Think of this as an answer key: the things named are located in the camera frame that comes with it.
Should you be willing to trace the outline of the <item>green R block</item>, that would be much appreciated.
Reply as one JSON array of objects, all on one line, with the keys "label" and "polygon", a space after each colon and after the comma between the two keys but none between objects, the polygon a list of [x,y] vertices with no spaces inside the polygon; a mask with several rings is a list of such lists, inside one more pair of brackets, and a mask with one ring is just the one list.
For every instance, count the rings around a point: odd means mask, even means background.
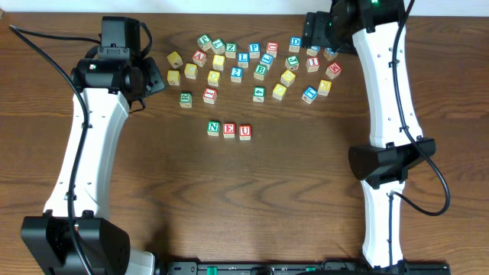
[{"label": "green R block", "polygon": [[181,92],[179,103],[182,108],[191,108],[193,106],[192,94],[190,92]]}]

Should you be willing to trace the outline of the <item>green N block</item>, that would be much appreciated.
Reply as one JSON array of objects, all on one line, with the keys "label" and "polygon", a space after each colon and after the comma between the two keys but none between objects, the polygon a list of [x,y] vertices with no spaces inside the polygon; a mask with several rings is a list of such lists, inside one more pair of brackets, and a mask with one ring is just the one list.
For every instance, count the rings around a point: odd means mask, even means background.
[{"label": "green N block", "polygon": [[207,124],[207,134],[209,136],[219,136],[219,133],[220,133],[220,122],[209,121]]}]

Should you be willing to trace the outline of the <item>red E block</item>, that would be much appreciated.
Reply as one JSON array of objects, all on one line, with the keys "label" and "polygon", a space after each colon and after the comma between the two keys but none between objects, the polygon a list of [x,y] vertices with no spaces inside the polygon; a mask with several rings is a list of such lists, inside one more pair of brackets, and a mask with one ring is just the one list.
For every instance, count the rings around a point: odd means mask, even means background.
[{"label": "red E block", "polygon": [[224,123],[222,125],[222,130],[223,130],[223,137],[224,138],[234,138],[235,137],[235,132],[236,132],[235,123]]}]

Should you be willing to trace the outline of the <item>red U block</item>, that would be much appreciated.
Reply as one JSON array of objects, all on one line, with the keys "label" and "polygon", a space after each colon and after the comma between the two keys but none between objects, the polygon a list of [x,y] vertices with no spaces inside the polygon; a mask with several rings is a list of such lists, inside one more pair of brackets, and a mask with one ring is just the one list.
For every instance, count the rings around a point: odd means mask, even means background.
[{"label": "red U block", "polygon": [[252,129],[250,125],[239,126],[239,138],[241,141],[249,141],[252,136]]}]

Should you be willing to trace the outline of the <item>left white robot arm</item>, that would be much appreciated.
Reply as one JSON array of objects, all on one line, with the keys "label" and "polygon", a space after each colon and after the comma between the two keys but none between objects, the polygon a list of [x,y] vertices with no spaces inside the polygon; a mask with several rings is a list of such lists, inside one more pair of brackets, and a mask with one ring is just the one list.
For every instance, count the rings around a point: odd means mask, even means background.
[{"label": "left white robot arm", "polygon": [[159,274],[157,256],[131,246],[110,222],[110,181],[118,138],[134,102],[162,91],[145,23],[105,16],[92,48],[64,79],[73,122],[63,164],[40,216],[27,216],[21,239],[45,274]]}]

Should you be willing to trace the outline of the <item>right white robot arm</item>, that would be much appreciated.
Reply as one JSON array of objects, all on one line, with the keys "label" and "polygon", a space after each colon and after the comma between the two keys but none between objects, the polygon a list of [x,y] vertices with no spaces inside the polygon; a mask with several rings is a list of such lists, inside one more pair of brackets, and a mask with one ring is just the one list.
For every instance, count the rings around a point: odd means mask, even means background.
[{"label": "right white robot arm", "polygon": [[[443,263],[409,263],[400,246],[400,210],[405,202],[427,216],[450,206],[448,184],[431,157],[436,142],[424,137],[413,107],[406,68],[406,22],[414,3],[404,0],[333,1],[329,11],[309,12],[303,47],[355,53],[361,61],[370,110],[366,145],[350,147],[348,161],[364,195],[365,235],[359,263],[324,265],[322,274],[448,274]],[[427,163],[442,184],[445,201],[428,211],[405,197],[409,169]]]}]

